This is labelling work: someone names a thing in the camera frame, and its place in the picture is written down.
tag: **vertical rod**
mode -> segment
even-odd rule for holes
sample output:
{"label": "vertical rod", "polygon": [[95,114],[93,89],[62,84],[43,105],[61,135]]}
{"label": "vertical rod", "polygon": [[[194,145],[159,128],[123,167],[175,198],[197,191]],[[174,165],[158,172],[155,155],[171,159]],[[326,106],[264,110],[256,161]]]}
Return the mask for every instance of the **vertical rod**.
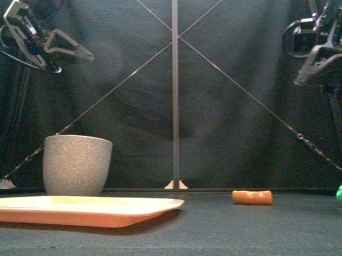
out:
{"label": "vertical rod", "polygon": [[174,189],[179,189],[179,73],[178,73],[178,0],[173,0],[173,123]]}

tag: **gray cup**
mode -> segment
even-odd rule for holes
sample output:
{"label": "gray cup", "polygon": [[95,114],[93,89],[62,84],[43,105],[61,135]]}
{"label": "gray cup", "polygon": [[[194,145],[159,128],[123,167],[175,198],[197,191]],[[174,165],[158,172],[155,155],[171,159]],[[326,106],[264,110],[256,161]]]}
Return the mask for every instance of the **gray cup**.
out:
{"label": "gray cup", "polygon": [[48,195],[98,196],[111,163],[113,143],[82,135],[46,138],[43,179]]}

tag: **orange block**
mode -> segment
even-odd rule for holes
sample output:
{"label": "orange block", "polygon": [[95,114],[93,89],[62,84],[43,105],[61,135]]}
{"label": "orange block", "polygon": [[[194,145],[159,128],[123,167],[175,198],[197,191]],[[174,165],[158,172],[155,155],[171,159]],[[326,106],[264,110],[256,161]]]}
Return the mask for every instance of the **orange block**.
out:
{"label": "orange block", "polygon": [[250,205],[272,205],[273,204],[273,192],[272,191],[246,191],[234,190],[233,201],[236,204]]}

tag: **dark table surface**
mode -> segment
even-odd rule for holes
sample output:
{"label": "dark table surface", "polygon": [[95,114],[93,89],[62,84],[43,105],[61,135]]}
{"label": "dark table surface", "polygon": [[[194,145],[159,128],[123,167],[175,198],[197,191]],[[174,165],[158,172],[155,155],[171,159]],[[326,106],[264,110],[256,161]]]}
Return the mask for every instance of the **dark table surface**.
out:
{"label": "dark table surface", "polygon": [[0,223],[0,255],[342,255],[342,203],[332,195],[274,193],[273,206],[234,205],[229,192],[102,196],[186,202],[117,229]]}

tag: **black backdrop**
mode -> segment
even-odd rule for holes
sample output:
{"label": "black backdrop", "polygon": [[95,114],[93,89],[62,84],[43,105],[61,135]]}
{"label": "black backdrop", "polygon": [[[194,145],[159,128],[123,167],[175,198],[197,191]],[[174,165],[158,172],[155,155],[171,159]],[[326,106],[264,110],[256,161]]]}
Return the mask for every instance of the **black backdrop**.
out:
{"label": "black backdrop", "polygon": [[[107,188],[163,188],[174,177],[173,1],[66,3],[51,26],[95,61],[50,74],[2,56],[2,173],[113,91],[69,133],[113,141]],[[207,13],[217,3],[179,1],[179,33],[190,28],[182,38],[244,89],[179,40],[181,179],[190,188],[336,188],[341,173],[244,92],[341,163],[328,96],[293,84],[304,60],[282,52],[285,28],[310,17],[306,1],[223,0]],[[43,186],[42,155],[11,179]]]}

